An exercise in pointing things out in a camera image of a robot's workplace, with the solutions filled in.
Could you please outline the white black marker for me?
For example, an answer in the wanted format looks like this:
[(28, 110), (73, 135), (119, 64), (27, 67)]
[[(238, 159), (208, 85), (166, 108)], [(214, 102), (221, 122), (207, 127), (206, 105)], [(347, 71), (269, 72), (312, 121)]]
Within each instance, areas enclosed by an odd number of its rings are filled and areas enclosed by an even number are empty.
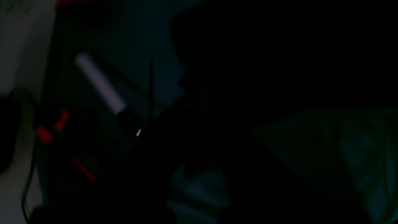
[(104, 101), (120, 128), (134, 138), (143, 134), (142, 123), (90, 55), (78, 53), (74, 64)]

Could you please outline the orange black utility knife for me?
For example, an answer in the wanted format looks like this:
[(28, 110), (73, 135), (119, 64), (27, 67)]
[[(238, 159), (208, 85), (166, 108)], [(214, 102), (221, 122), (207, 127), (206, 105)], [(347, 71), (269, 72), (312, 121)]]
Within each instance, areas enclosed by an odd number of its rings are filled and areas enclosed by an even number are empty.
[(85, 180), (95, 183), (101, 166), (71, 112), (65, 108), (47, 108), (34, 115), (34, 131), (51, 156), (76, 170)]

